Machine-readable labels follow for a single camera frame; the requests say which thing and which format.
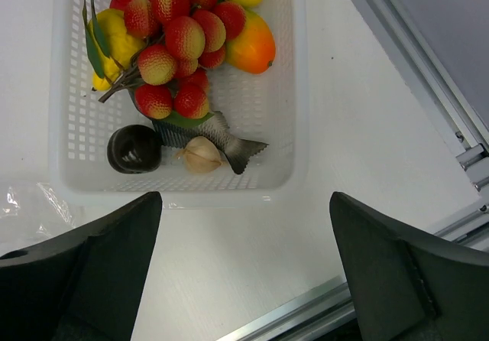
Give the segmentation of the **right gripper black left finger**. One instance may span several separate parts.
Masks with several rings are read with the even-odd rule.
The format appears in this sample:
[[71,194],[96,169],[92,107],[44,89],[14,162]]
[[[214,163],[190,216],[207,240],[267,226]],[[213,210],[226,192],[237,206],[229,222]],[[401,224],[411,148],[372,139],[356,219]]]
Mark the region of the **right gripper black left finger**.
[[129,340],[162,213],[150,192],[1,257],[3,340]]

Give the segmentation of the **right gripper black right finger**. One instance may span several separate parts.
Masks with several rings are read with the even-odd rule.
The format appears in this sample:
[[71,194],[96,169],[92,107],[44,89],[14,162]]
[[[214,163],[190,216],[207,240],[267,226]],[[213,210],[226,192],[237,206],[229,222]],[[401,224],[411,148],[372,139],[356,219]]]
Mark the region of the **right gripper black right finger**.
[[488,254],[341,192],[332,228],[364,340],[486,340]]

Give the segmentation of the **clear zip bag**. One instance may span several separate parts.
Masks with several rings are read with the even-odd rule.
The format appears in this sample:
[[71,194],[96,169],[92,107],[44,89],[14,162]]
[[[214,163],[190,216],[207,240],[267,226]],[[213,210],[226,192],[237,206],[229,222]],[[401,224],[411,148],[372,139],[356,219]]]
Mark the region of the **clear zip bag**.
[[64,234],[86,221],[84,209],[61,199],[48,183],[1,180],[1,254]]

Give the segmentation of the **yellow bell pepper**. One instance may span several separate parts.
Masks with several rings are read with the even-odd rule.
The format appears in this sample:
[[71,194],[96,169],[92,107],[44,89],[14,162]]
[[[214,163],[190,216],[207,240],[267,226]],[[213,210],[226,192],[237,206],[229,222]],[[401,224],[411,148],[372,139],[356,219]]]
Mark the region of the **yellow bell pepper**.
[[143,39],[133,37],[127,32],[124,12],[121,10],[108,8],[99,12],[96,17],[98,25],[108,42],[111,56],[107,58],[100,47],[96,46],[104,67],[105,76],[100,78],[96,72],[93,72],[92,88],[97,91],[106,91],[111,87],[107,79],[114,83],[120,76],[121,71],[129,68],[131,58],[145,47],[146,42]]

